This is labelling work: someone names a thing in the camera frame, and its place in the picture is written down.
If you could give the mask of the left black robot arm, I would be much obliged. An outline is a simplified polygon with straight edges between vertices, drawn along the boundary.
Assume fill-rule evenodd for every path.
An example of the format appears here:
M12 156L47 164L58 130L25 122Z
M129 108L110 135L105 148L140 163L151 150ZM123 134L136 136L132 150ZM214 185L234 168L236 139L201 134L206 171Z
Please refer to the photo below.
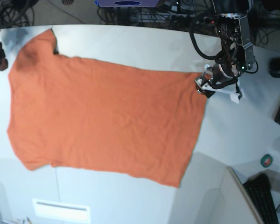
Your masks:
M240 100L244 91L239 87L243 73L252 74L258 63L253 52L248 12L252 7L250 0L212 0L210 9L195 16L189 24L189 35L194 49L204 59L215 64L207 66L195 80L198 93L210 98L215 92L230 95ZM198 47L194 27L199 19L211 17L215 31L221 42L221 51L214 56L204 54Z

